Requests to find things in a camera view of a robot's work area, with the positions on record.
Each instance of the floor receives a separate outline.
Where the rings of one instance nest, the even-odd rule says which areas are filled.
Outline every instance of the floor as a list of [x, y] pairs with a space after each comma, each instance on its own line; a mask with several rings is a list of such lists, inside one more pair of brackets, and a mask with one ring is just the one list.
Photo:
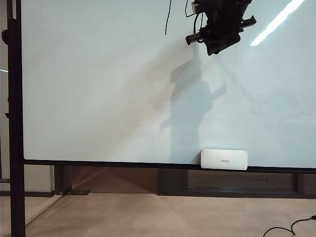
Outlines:
[[71, 167], [73, 189], [95, 193], [155, 194], [157, 173], [144, 168]]
[[[61, 196], [26, 197], [25, 220], [30, 222], [39, 213], [55, 203]], [[10, 197], [0, 197], [0, 237], [10, 236]]]
[[[27, 225], [28, 237], [261, 237], [316, 215], [316, 200], [160, 197], [154, 194], [66, 196]], [[315, 237], [316, 221], [295, 226]], [[275, 230], [269, 237], [290, 237]]]

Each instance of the black cable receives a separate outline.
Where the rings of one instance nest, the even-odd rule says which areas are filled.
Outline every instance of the black cable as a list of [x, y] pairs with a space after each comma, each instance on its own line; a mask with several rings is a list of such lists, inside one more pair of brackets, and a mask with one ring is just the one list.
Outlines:
[[198, 16], [199, 15], [200, 15], [200, 13], [198, 13], [196, 18], [194, 19], [194, 25], [193, 25], [193, 32], [194, 32], [194, 34], [197, 33], [196, 27], [197, 27], [197, 20], [198, 20]]
[[295, 221], [295, 222], [291, 225], [291, 231], [294, 233], [294, 231], [293, 231], [293, 226], [294, 226], [296, 223], [301, 222], [301, 221], [309, 221], [309, 220], [311, 220], [311, 219], [312, 219], [312, 217], [311, 217], [311, 218], [307, 218], [307, 219], [301, 219], [301, 220]]
[[201, 26], [200, 26], [200, 30], [201, 30], [201, 28], [202, 28], [202, 24], [203, 24], [203, 16], [204, 16], [204, 12], [202, 13], [202, 19], [201, 19]]
[[[197, 16], [196, 16], [196, 18], [194, 19], [194, 26], [193, 26], [193, 32], [194, 32], [194, 34], [197, 33], [197, 20], [198, 20], [198, 16], [199, 16], [200, 14], [201, 14], [201, 13], [198, 13]], [[198, 40], [198, 42], [199, 42], [199, 43], [203, 43], [204, 40], [200, 39], [200, 40]]]
[[274, 229], [286, 230], [286, 231], [289, 231], [289, 232], [291, 232], [292, 234], [296, 235], [295, 232], [293, 231], [293, 226], [294, 226], [296, 223], [298, 223], [298, 222], [301, 222], [301, 221], [309, 221], [309, 220], [316, 220], [316, 215], [315, 215], [315, 216], [312, 216], [312, 217], [310, 217], [310, 218], [307, 218], [307, 219], [301, 219], [301, 220], [297, 220], [297, 221], [293, 222], [293, 224], [291, 225], [291, 229], [290, 229], [290, 230], [287, 229], [287, 228], [283, 228], [283, 227], [272, 227], [272, 228], [268, 229], [268, 230], [263, 234], [262, 237], [265, 237], [266, 234], [267, 234], [269, 231], [274, 230]]
[[186, 9], [184, 10], [185, 13], [186, 13], [186, 17], [187, 17], [187, 18], [194, 15], [194, 14], [191, 14], [191, 15], [188, 16], [188, 14], [187, 14], [188, 1], [189, 1], [189, 0], [187, 0], [187, 3], [186, 3]]
[[287, 229], [287, 228], [283, 228], [283, 227], [272, 227], [272, 228], [268, 229], [268, 230], [263, 234], [262, 237], [265, 237], [266, 234], [267, 234], [269, 231], [274, 230], [274, 229], [286, 230], [286, 231], [289, 231], [289, 232], [291, 232], [292, 234], [295, 235], [295, 233], [294, 233], [293, 231], [291, 231], [291, 230], [289, 230], [289, 229]]
[[167, 17], [167, 22], [166, 22], [166, 28], [164, 30], [164, 34], [167, 35], [167, 26], [168, 26], [168, 20], [169, 20], [169, 16], [170, 16], [170, 11], [171, 11], [171, 2], [172, 0], [170, 0], [170, 4], [169, 4], [169, 11], [168, 11], [168, 17]]

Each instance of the whiteboard frame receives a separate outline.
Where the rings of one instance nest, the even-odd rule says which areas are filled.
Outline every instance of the whiteboard frame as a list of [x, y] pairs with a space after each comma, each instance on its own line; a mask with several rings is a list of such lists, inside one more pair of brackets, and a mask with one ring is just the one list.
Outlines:
[[[158, 169], [185, 169], [185, 170], [215, 170], [203, 169], [199, 164], [173, 164], [173, 163], [139, 163], [139, 162], [109, 162], [109, 161], [69, 161], [69, 160], [34, 160], [24, 158], [23, 148], [23, 90], [22, 90], [22, 19], [21, 19], [21, 0], [16, 0], [16, 20], [17, 20], [17, 83], [21, 90], [11, 91], [11, 95], [16, 96], [17, 100], [10, 98], [10, 101], [19, 102], [16, 105], [18, 111], [15, 111], [17, 116], [14, 121], [16, 131], [19, 136], [19, 141], [11, 142], [10, 146], [20, 151], [23, 157], [23, 164], [32, 165], [66, 165], [66, 166], [103, 166], [103, 167], [138, 167], [138, 168], [158, 168]], [[266, 173], [315, 173], [316, 168], [286, 168], [286, 167], [261, 167], [249, 166], [246, 171], [234, 170], [235, 172], [266, 172]]]

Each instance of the black metal stand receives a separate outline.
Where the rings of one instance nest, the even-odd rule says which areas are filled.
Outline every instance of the black metal stand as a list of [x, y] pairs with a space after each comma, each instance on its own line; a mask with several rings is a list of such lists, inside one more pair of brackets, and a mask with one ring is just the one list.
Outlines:
[[22, 60], [18, 53], [18, 30], [17, 20], [13, 18], [12, 0], [7, 0], [7, 30], [2, 33], [2, 39], [8, 44], [11, 236], [25, 237]]

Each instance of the black metal frame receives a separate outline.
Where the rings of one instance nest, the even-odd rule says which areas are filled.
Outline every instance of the black metal frame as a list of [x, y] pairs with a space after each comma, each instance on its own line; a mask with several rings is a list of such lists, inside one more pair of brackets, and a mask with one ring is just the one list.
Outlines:
[[[7, 42], [9, 70], [9, 146], [11, 178], [11, 234], [25, 236], [24, 165], [80, 165], [142, 167], [159, 169], [202, 170], [197, 164], [125, 163], [93, 161], [25, 160], [23, 155], [23, 101], [22, 101], [22, 39], [21, 0], [16, 0], [16, 19], [13, 18], [12, 0], [7, 0]], [[246, 172], [316, 173], [309, 168], [249, 167]]]
[[304, 174], [295, 173], [292, 190], [221, 190], [210, 188], [190, 188], [187, 170], [159, 170], [158, 195], [216, 197], [216, 198], [301, 198], [316, 199], [316, 192], [305, 192]]

